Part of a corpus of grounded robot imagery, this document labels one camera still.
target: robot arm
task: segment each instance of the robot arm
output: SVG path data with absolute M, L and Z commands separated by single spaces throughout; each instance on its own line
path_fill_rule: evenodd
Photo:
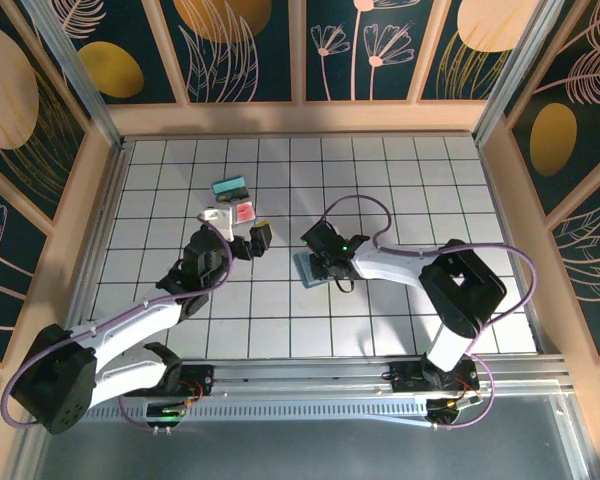
M 433 383 L 458 365 L 506 295 L 504 284 L 470 249 L 414 256 L 413 249 L 395 245 L 387 252 L 363 235 L 344 239 L 325 220 L 302 240 L 312 252 L 315 279 L 381 279 L 426 291 L 442 321 L 423 357 L 423 374 Z M 450 240 L 446 246 L 463 244 Z
M 233 258 L 250 260 L 269 248 L 268 223 L 256 225 L 250 233 L 250 241 L 232 238 Z M 203 225 L 184 248 L 183 257 L 141 300 L 72 331 L 58 325 L 43 329 L 25 362 L 51 350 L 22 373 L 11 395 L 50 433 L 57 434 L 77 423 L 89 408 L 110 398 L 153 387 L 173 392 L 178 388 L 181 360 L 164 345 L 142 342 L 202 308 L 208 294 L 181 299 L 170 296 L 208 291 L 218 284 L 229 261 L 220 238 Z M 142 304 L 145 308 L 134 308 Z M 122 320 L 119 314 L 127 312 Z M 122 321 L 110 322 L 113 318 Z M 60 342 L 66 345 L 52 348 Z

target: dark teal wallpaper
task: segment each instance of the dark teal wallpaper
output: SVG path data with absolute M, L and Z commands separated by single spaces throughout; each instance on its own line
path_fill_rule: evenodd
M 0 362 L 45 241 L 46 236 L 0 196 Z
M 161 0 L 193 103 L 291 100 L 287 0 Z
M 0 8 L 0 173 L 53 218 L 83 137 Z
M 600 187 L 553 235 L 600 354 Z
M 513 125 L 545 213 L 600 163 L 600 1 L 592 1 Z
M 106 103 L 175 102 L 140 0 L 52 0 L 51 6 Z
M 452 0 L 422 99 L 486 100 L 532 8 L 510 0 Z
M 306 99 L 405 100 L 430 13 L 419 0 L 376 1 L 368 11 L 307 0 Z

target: yellow circle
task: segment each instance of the yellow circle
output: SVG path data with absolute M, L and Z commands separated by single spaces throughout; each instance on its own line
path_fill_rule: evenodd
M 129 98 L 142 90 L 140 65 L 125 50 L 109 42 L 93 42 L 78 51 L 96 88 L 116 98 Z
M 537 0 L 462 0 L 458 34 L 479 52 L 504 52 L 518 43 Z
M 236 19 L 244 18 L 254 37 L 269 23 L 271 0 L 173 0 L 173 3 L 196 35 L 212 42 L 228 43 L 230 25 L 225 1 Z
M 27 56 L 0 30 L 0 148 L 29 140 L 38 119 L 38 85 Z
M 545 177 L 554 175 L 567 163 L 576 145 L 578 122 L 561 103 L 544 107 L 531 129 L 531 164 Z

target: white grid floor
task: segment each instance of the white grid floor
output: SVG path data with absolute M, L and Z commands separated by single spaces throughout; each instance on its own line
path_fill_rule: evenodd
M 300 235 L 337 198 L 364 193 L 394 214 L 385 242 L 443 245 L 449 238 L 501 241 L 502 233 L 470 137 L 263 138 L 138 141 L 118 207 L 91 318 L 140 298 L 178 258 L 214 203 L 211 183 L 242 175 L 272 248 L 236 261 L 228 284 L 195 318 L 157 334 L 182 358 L 304 358 L 422 354 L 440 320 L 423 291 L 383 281 L 306 290 L 291 256 Z M 385 225 L 380 209 L 340 204 L 330 221 L 345 237 Z M 246 233 L 249 226 L 243 226 Z M 520 297 L 505 252 L 477 252 Z M 487 331 L 476 353 L 535 352 L 521 312 Z

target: black bracket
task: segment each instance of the black bracket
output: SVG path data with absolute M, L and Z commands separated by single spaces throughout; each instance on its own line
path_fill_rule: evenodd
M 431 372 L 425 372 L 426 367 L 426 357 L 422 360 L 391 362 L 389 371 L 383 373 L 382 378 L 391 381 L 394 393 L 462 392 L 464 386 L 457 380 L 458 378 L 474 390 L 480 389 L 476 366 L 470 359 L 461 360 L 450 372 L 437 369 L 436 381 L 432 381 Z

